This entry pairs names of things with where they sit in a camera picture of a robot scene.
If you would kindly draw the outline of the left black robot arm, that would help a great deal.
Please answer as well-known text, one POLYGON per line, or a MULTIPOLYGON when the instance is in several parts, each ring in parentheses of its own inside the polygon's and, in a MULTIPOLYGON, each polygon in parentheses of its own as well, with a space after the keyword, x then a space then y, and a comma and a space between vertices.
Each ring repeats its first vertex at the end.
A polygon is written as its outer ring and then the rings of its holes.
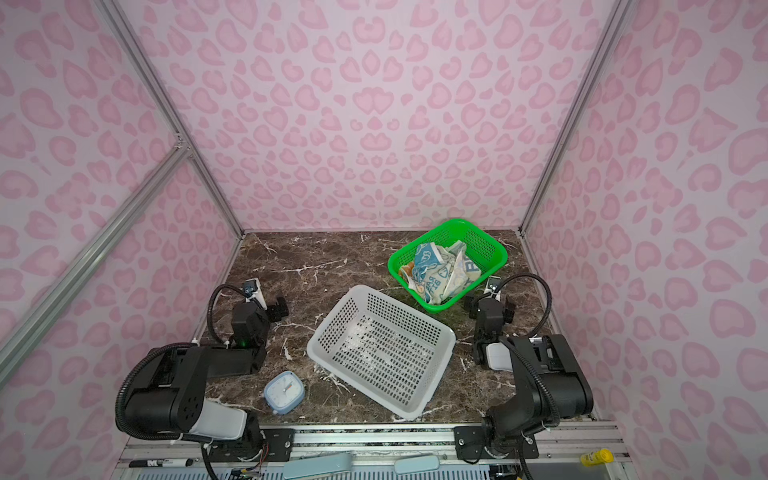
POLYGON ((207 400, 207 383, 257 373, 267 357, 271 326, 288 315, 282 296, 267 306, 242 302, 232 311, 228 346, 173 343, 150 350, 118 391, 116 426, 140 440, 243 442, 259 449, 256 417, 207 400))

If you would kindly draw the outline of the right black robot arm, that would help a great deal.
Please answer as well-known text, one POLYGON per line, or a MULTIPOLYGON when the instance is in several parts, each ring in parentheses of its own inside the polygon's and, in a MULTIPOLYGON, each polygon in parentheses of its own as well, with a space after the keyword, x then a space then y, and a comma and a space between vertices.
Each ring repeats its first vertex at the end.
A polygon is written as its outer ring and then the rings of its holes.
POLYGON ((483 418, 486 448, 496 455, 561 421, 588 415, 594 395, 565 337, 515 337, 503 332, 512 311, 489 294, 465 303, 475 321, 473 359, 482 368, 510 372, 514 395, 492 406, 483 418))

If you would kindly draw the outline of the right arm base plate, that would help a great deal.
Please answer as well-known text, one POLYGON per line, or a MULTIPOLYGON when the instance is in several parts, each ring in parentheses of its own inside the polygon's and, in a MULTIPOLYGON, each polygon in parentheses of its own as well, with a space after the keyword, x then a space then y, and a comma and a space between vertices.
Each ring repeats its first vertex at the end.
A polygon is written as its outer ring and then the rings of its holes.
POLYGON ((486 426, 459 426, 453 429, 456 456, 468 463, 480 460, 538 459, 539 449, 535 435, 523 431, 499 434, 486 426))

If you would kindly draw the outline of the green plastic basket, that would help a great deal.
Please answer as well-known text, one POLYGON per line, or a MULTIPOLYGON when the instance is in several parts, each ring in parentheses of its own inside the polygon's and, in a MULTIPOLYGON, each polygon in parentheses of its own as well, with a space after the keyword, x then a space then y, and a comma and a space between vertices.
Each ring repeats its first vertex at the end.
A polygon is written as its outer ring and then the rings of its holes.
POLYGON ((425 310, 448 309, 508 260, 502 244, 471 222, 451 219, 392 254, 390 274, 425 310))

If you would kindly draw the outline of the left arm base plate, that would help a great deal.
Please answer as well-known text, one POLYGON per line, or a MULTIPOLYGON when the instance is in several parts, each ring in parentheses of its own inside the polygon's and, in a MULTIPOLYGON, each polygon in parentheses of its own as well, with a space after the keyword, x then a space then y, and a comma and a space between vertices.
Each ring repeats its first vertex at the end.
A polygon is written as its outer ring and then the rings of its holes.
POLYGON ((214 441, 208 458, 211 462, 287 462, 293 450, 295 431, 291 428, 261 429, 239 440, 214 441))

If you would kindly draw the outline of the white perforated plastic basket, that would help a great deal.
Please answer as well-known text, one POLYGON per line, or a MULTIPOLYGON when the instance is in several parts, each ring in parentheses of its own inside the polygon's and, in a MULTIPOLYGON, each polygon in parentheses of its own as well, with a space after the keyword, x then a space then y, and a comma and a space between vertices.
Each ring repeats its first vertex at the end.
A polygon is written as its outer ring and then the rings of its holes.
POLYGON ((394 414, 413 420, 437 390, 455 343, 447 325, 357 285, 318 326, 307 355, 394 414))

